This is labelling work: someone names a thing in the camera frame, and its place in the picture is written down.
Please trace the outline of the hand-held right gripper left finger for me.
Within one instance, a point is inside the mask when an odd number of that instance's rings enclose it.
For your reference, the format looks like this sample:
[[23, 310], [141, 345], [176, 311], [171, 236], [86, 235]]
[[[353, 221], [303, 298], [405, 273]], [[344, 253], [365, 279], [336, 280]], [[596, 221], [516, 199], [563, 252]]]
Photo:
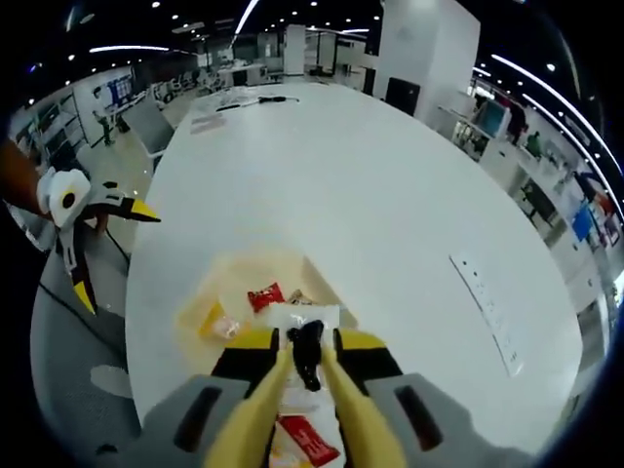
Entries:
[[123, 467], [265, 467], [279, 406], [279, 331], [235, 337], [210, 375], [150, 410]]

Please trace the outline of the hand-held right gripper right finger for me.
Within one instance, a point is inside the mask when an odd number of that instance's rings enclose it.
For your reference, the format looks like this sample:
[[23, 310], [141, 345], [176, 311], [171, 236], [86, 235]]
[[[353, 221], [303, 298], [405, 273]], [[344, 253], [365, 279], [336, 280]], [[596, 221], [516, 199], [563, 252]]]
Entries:
[[347, 467], [490, 467], [492, 446], [466, 409], [418, 373], [404, 373], [385, 343], [333, 331], [333, 399]]

